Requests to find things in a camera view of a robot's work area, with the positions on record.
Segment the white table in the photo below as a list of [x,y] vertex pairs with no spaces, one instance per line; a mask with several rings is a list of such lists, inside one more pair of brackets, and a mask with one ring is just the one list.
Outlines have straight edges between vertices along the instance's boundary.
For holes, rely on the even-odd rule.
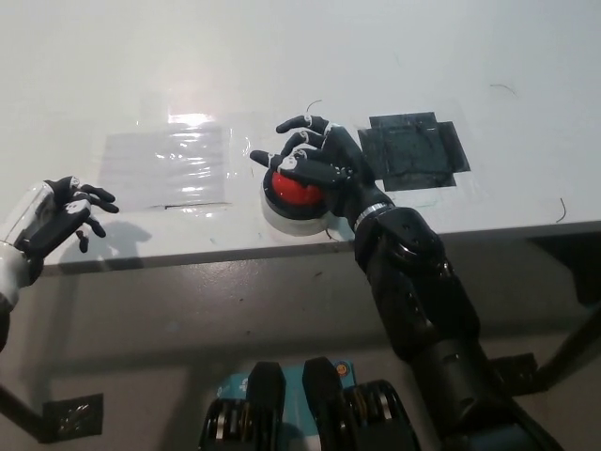
[[[340,246],[272,229],[259,208],[263,169],[244,154],[279,150],[273,127],[315,100],[313,114],[355,134],[386,114],[455,123],[472,171],[456,188],[393,194],[439,233],[540,233],[562,216],[560,198],[563,223],[601,221],[595,2],[23,0],[0,11],[3,215],[37,180],[98,182],[109,135],[176,114],[253,124],[248,148],[228,155],[226,205],[100,215],[107,240],[87,255],[69,241],[51,271]],[[338,224],[331,234],[350,238]]]

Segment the clear plastic sheet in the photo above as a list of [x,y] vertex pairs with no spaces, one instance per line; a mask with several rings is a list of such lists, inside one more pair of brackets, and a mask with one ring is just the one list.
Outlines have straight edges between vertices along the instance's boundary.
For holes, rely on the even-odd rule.
[[100,185],[124,211],[224,203],[229,128],[204,114],[172,115],[162,128],[109,136]]

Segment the robotic hand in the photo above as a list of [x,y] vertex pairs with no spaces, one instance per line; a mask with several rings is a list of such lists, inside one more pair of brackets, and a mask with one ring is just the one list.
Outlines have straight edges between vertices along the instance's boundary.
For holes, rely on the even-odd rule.
[[[395,207],[375,184],[349,133],[322,117],[300,116],[280,155],[251,158],[313,184],[355,232],[365,272],[396,355],[410,365],[445,451],[561,451],[504,391],[479,343],[480,321],[442,241],[414,209]],[[298,148],[309,145],[311,148]]]
[[70,235],[76,234],[82,252],[89,244],[84,225],[105,237],[92,207],[117,213],[114,202],[112,194],[75,177],[32,186],[0,225],[0,313],[14,308],[19,290],[38,279],[44,258]]
[[[251,158],[289,179],[321,188],[329,210],[346,217],[353,230],[368,214],[393,205],[376,186],[373,171],[347,129],[322,117],[298,116],[275,130],[298,128],[308,130],[294,133],[281,154],[254,150]],[[303,145],[311,148],[298,148]]]

